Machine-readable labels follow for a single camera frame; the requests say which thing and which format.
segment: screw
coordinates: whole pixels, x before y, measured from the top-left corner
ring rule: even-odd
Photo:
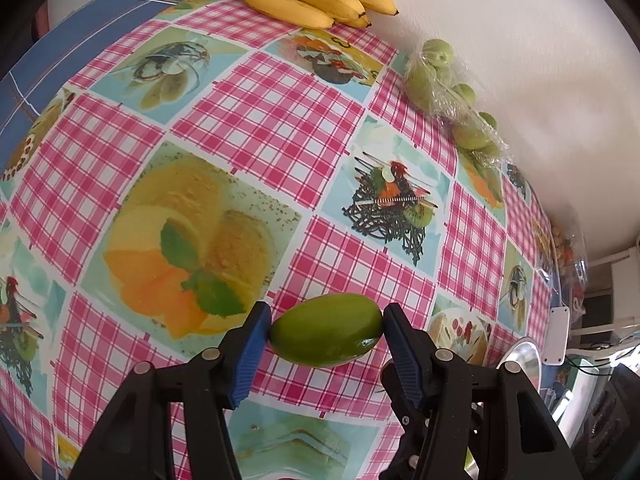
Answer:
[[[453,359],[453,352],[448,348],[439,348],[436,350],[436,359],[440,361],[451,361]]]
[[[517,374],[522,368],[516,361],[507,361],[504,364],[504,369],[512,374]]]
[[[149,370],[151,370],[151,363],[149,363],[148,361],[139,362],[137,365],[133,367],[133,371],[138,375],[144,375]]]
[[[202,352],[202,358],[205,361],[215,361],[220,357],[220,350],[217,348],[207,348]]]

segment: plastic wrap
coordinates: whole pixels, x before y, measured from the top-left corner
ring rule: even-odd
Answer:
[[[553,245],[558,261],[562,302],[571,307],[571,322],[582,314],[587,289],[587,252],[582,229],[573,209],[551,219]]]
[[[497,132],[497,121],[490,112],[476,109],[477,102],[491,108],[488,92],[455,58],[449,43],[427,40],[412,53],[404,89],[415,106],[447,123],[457,148],[474,163],[499,168],[511,160],[509,147]]]

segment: pink checkered pattern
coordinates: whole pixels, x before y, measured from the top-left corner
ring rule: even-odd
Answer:
[[[538,225],[542,229],[542,231],[546,234],[546,237],[551,240],[551,224],[549,223],[549,218],[546,216],[546,213],[542,210],[542,206],[540,205],[540,201],[536,194],[531,191],[531,215],[536,219]]]
[[[336,89],[256,52],[172,132],[313,207],[363,113]]]
[[[402,89],[402,78],[393,70],[387,70],[379,84],[369,104],[372,113],[404,133],[416,148],[427,152],[451,176],[455,175],[458,156],[452,140],[436,121],[430,122],[409,102]]]
[[[262,48],[299,28],[269,18],[248,7],[242,0],[225,0],[214,6],[204,6],[175,23],[205,34],[239,41],[253,48]]]
[[[120,193],[162,134],[142,118],[82,94],[40,145],[11,211],[69,282],[78,280]]]
[[[505,238],[497,220],[456,182],[438,283],[491,319],[497,316]]]
[[[527,322],[527,335],[536,342],[542,351],[545,347],[546,326],[549,322],[551,309],[551,289],[539,273],[533,275],[533,291],[531,293],[531,308]]]
[[[50,464],[56,463],[53,426],[22,393],[9,372],[0,369],[0,409],[31,447]]]
[[[380,307],[397,301],[411,324],[423,328],[434,286],[382,250],[371,249],[359,238],[314,217],[274,298],[276,314],[329,292],[364,294]],[[384,340],[356,361],[331,369],[293,365],[267,350],[258,367],[254,392],[324,412],[386,419],[391,413],[388,398],[376,391],[382,388],[380,370],[389,358]]]
[[[160,30],[167,27],[167,22],[149,20],[139,27],[124,35],[118,41],[110,44],[97,57],[92,59],[87,66],[75,74],[69,82],[81,89],[87,89],[104,74],[120,64],[127,56]]]
[[[532,266],[536,264],[538,248],[531,228],[531,214],[527,204],[511,185],[509,179],[502,176],[502,190],[507,209],[507,234],[514,245]]]
[[[484,366],[494,367],[506,354],[507,350],[518,340],[518,336],[502,325],[494,323],[489,340],[489,348],[484,358]]]
[[[184,409],[182,404],[173,404],[172,409],[172,447],[174,448],[174,467],[177,480],[191,480],[191,465],[187,450],[187,433],[184,427]]]
[[[403,434],[404,429],[397,420],[393,420],[386,425],[382,430],[382,437],[378,446],[372,453],[366,470],[360,476],[360,480],[378,480],[379,473],[389,466],[391,459],[396,454],[400,437]]]
[[[53,422],[80,445],[133,366],[180,363],[140,335],[132,335],[77,292],[69,304],[60,355],[54,363]]]
[[[380,40],[375,34],[369,32],[367,28],[353,28],[338,23],[329,32],[351,43],[351,46],[366,52],[382,64],[390,63],[398,52],[386,41]]]

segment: tablecloth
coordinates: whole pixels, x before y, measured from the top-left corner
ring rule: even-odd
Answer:
[[[410,105],[405,61],[241,0],[94,0],[2,80],[0,406],[41,476],[68,475],[135,363],[188,360],[256,297],[275,317],[328,292],[398,301],[477,364],[542,346],[548,219],[514,165],[480,176]],[[433,217],[370,203],[402,193]],[[377,478],[402,434],[388,358],[384,339],[332,369],[267,348],[228,416],[243,477]],[[174,459],[189,478],[180,406]]]

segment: green mango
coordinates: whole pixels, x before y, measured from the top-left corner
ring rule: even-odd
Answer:
[[[382,336],[382,313],[361,294],[325,294],[287,310],[271,326],[273,351],[292,363],[331,368],[371,350]]]

